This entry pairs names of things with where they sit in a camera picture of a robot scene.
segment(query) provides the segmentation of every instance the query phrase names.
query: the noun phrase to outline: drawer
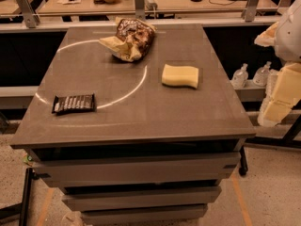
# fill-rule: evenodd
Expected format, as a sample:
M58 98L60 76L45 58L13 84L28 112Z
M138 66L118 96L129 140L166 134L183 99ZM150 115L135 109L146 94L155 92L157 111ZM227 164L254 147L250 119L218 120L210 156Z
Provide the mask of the drawer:
M201 218L207 205L184 205L145 209L106 210L82 213L85 224L101 225L142 221Z
M72 211L110 210L209 203L221 192L219 186L142 189L65 195L62 201Z
M46 161L34 170L48 186L105 186L228 178L239 153Z

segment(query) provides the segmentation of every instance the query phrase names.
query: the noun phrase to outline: yellow sponge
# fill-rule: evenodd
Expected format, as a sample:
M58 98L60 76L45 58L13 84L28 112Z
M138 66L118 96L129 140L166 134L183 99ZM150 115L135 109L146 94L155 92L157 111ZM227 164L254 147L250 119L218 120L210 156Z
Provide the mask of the yellow sponge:
M162 73L162 84L171 87L198 87L198 68L171 66L166 64Z

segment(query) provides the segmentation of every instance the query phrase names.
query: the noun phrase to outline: floor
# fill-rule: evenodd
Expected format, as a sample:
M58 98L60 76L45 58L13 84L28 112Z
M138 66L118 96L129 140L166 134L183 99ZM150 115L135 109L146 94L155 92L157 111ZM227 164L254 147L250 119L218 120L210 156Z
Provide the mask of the floor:
M259 136L282 137L289 124L257 128ZM14 130L0 135L0 208L21 201L24 185L25 152L12 150ZM203 218L122 224L115 226L298 226L301 225L301 151L246 145L248 173L235 169L221 182L222 192L208 206ZM34 180L29 204L29 226L82 226L68 218L78 217L60 200L62 193ZM0 225L17 226L18 218L7 218Z

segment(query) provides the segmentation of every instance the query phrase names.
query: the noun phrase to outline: plastic bottle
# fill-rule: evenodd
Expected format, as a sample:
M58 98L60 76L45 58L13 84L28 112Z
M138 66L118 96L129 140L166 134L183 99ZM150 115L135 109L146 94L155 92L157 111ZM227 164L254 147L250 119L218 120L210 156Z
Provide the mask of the plastic bottle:
M246 80L248 78L246 67L247 64L243 64L242 68L234 73L233 78L231 79L231 83L234 88L239 89L245 86Z
M267 61L266 64L263 67L260 67L257 69L254 78L253 83L257 86L265 87L267 83L267 77L269 75L269 69L271 67L272 62Z

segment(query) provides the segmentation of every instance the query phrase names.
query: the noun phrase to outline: metal bracket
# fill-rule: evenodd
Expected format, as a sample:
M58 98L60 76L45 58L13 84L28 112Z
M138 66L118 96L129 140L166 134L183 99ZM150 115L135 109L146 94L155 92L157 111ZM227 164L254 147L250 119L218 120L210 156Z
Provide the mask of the metal bracket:
M246 10L242 14L246 22L254 21L258 2L259 0L247 0Z
M16 0L21 13L24 16L24 22L27 27L34 28L40 23L38 15L35 14L35 11L31 8L28 0Z
M145 20L144 0L135 0L135 17Z

